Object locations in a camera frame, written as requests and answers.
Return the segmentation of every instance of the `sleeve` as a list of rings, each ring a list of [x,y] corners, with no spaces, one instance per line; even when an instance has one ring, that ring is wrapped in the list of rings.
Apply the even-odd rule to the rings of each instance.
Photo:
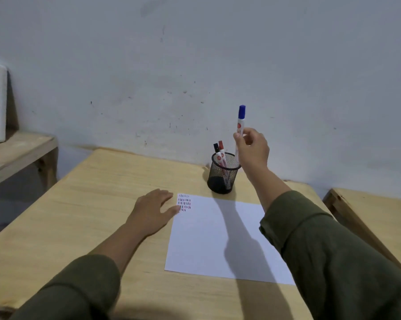
[[[260,231],[314,319],[401,319],[401,270],[302,194],[275,199]]]
[[[119,289],[114,261],[104,255],[85,255],[54,276],[10,319],[107,319]]]

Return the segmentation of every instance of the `wooden table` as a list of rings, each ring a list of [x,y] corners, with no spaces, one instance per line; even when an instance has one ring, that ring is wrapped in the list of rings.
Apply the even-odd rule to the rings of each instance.
[[[323,201],[340,223],[401,268],[401,200],[333,188]]]
[[[11,131],[0,143],[0,182],[36,163],[46,189],[57,182],[57,140],[53,136]]]
[[[125,222],[135,200],[162,188],[212,197],[205,167],[98,149],[0,233],[0,306],[19,307],[73,259]],[[314,190],[288,185],[326,210]],[[258,204],[240,172],[231,194]],[[311,319],[294,285],[164,270],[171,222],[146,239],[122,280],[116,314],[137,319]]]

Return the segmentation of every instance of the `pen holder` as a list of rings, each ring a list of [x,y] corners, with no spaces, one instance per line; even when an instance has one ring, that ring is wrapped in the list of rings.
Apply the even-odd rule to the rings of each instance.
[[[211,164],[211,169],[209,170],[207,184],[211,191],[218,194],[227,194],[232,191],[236,174],[241,168],[239,163],[236,161],[235,155],[231,153],[225,153],[225,155],[227,167],[220,166],[215,154],[211,157],[213,162]]]

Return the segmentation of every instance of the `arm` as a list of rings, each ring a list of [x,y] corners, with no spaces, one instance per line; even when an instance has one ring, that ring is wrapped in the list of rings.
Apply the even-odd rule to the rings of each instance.
[[[401,270],[267,172],[262,134],[236,137],[239,161],[266,212],[260,230],[288,265],[315,319],[401,319]]]
[[[106,319],[137,247],[179,212],[179,206],[160,212],[172,195],[157,189],[138,198],[124,225],[91,253],[66,266],[11,319]]]

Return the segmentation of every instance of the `sheet of paper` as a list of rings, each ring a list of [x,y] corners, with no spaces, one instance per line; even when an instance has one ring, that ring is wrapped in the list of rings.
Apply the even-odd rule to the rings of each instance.
[[[165,270],[293,284],[278,251],[259,231],[258,204],[178,194]]]

